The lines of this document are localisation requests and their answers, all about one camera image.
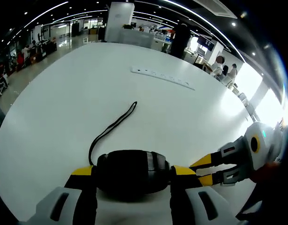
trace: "window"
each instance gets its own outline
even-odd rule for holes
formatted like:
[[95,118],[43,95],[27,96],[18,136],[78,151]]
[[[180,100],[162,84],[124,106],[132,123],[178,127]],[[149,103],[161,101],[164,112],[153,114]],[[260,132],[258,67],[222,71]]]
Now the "window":
[[260,121],[271,127],[275,127],[282,119],[283,110],[276,95],[269,89],[260,104],[255,109]]
[[238,85],[238,90],[243,92],[250,101],[255,94],[257,88],[262,82],[262,76],[256,72],[248,63],[244,63],[238,71],[235,83]]

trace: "white table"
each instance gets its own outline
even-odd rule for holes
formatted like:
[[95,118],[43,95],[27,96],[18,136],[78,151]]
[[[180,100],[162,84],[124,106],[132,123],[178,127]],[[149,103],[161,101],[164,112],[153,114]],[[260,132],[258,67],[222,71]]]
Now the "white table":
[[[187,80],[195,91],[133,74],[131,66]],[[103,153],[141,149],[165,155],[171,165],[188,166],[236,140],[252,123],[229,89],[183,60],[132,45],[85,45],[38,75],[2,124],[0,195],[12,213],[27,220],[41,199],[64,186],[72,171],[88,166],[93,139],[134,101],[138,105],[133,114],[94,149],[94,163]],[[216,189],[236,213],[253,187],[245,180]],[[124,210],[143,217],[159,213],[163,215],[160,224],[167,224],[170,190],[155,196],[156,205],[151,198],[143,204],[113,204],[98,197],[99,212],[112,211],[113,217]],[[108,222],[103,216],[98,219],[101,224]]]

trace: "black ceiling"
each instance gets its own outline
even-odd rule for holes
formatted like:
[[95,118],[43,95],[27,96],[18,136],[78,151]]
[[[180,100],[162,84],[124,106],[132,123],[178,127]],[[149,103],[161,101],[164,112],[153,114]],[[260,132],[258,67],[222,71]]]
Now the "black ceiling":
[[[274,22],[278,23],[279,17],[273,17],[270,13],[273,8],[278,8],[278,6],[271,6],[267,1],[252,1],[252,0],[221,0],[225,6],[227,6],[236,16],[237,19],[215,16],[210,11],[194,2],[193,0],[172,0],[177,2],[192,11],[200,14],[212,24],[214,24],[223,34],[225,34],[231,42],[242,52],[250,56],[253,61],[257,62],[262,67],[262,70],[258,66],[253,65],[253,61],[249,58],[245,58],[247,62],[259,72],[268,73],[279,86],[282,86],[282,82],[279,79],[279,74],[276,72],[274,63],[272,62],[272,47],[264,49],[264,46],[271,43],[278,46],[280,36],[276,35],[279,28],[276,28]],[[46,10],[65,2],[65,0],[21,0],[14,2],[0,1],[0,51],[2,51],[6,46],[8,41],[13,41],[19,38],[19,36],[12,39],[12,37],[20,31],[26,24],[28,24],[32,19],[37,17],[39,14],[45,12]],[[55,20],[63,18],[69,15],[77,14],[86,11],[102,10],[107,9],[110,6],[111,0],[98,0],[88,1],[88,0],[70,0],[67,4],[64,4],[52,11],[41,16],[34,22],[32,22],[28,27],[21,31],[21,34],[26,33],[26,29],[31,29],[39,24],[51,23],[53,18]],[[140,11],[148,14],[154,14],[163,18],[177,22],[187,23],[193,31],[198,30],[197,33],[204,34],[208,36],[213,36],[209,32],[205,31],[202,27],[197,25],[197,23],[204,26],[207,30],[211,31],[215,36],[217,36],[230,50],[233,55],[241,59],[238,53],[233,49],[228,41],[226,41],[218,32],[216,32],[209,24],[205,23],[203,20],[197,18],[190,12],[185,11],[179,7],[169,4],[163,0],[142,0],[133,1],[135,11]],[[243,12],[247,12],[247,16],[241,18],[240,15]],[[183,14],[192,19],[189,21],[186,17],[180,15]],[[107,12],[103,12],[102,15],[107,17]],[[149,18],[148,15],[137,15],[140,17]]]

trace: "white wall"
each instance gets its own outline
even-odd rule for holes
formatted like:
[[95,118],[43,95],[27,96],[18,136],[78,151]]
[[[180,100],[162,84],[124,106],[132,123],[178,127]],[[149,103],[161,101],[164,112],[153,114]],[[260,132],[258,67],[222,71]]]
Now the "white wall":
[[243,61],[239,60],[237,57],[235,57],[231,53],[227,52],[226,50],[223,50],[222,56],[224,56],[224,58],[225,58],[225,65],[228,66],[229,72],[231,70],[232,64],[234,64],[234,63],[236,64],[237,71],[239,71],[241,69],[242,65],[244,64]]
[[262,76],[248,63],[244,63],[236,76],[238,90],[250,101],[262,82]]
[[118,42],[119,33],[124,24],[131,24],[134,4],[127,2],[112,2],[109,10],[105,32],[105,40]]
[[39,41],[39,39],[37,38],[37,34],[41,35],[41,25],[38,25],[36,27],[34,27],[31,31],[30,31],[30,42],[32,43],[33,40],[35,40],[36,42]]
[[260,83],[260,86],[257,88],[255,94],[250,100],[250,104],[254,107],[254,109],[260,104],[262,99],[265,97],[267,91],[269,90],[268,86],[264,81]]
[[224,46],[222,46],[221,43],[219,43],[218,41],[212,40],[212,42],[214,43],[213,50],[212,51],[208,50],[204,57],[210,65],[214,64],[215,59],[217,58],[218,55],[221,54],[221,52],[224,49]]
[[78,20],[79,23],[79,32],[81,32],[83,30],[83,21],[84,20]]
[[69,26],[58,28],[57,26],[51,27],[51,38],[59,38],[61,35],[65,35],[66,29],[69,29]]

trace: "robotic arm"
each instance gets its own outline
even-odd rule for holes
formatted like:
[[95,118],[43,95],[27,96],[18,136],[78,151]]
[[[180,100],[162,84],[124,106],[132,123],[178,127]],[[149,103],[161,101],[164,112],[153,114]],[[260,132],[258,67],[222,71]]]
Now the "robotic arm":
[[[237,224],[229,205],[212,188],[230,185],[251,176],[265,163],[273,162],[280,153],[282,133],[279,127],[256,122],[244,136],[227,143],[190,167],[170,167],[165,157],[141,150],[122,150],[99,157],[97,166],[75,170],[65,187],[58,187],[38,205],[36,214],[20,224],[95,224],[96,188],[129,195],[149,194],[171,185],[173,224]],[[196,170],[221,164],[236,166],[206,176]]]
[[265,163],[273,162],[279,155],[282,146],[282,133],[279,126],[275,129],[260,122],[253,123],[244,136],[227,143],[217,152],[207,154],[190,168],[193,171],[221,164],[236,166],[199,177],[203,186],[221,183],[232,185],[251,176],[253,171]]

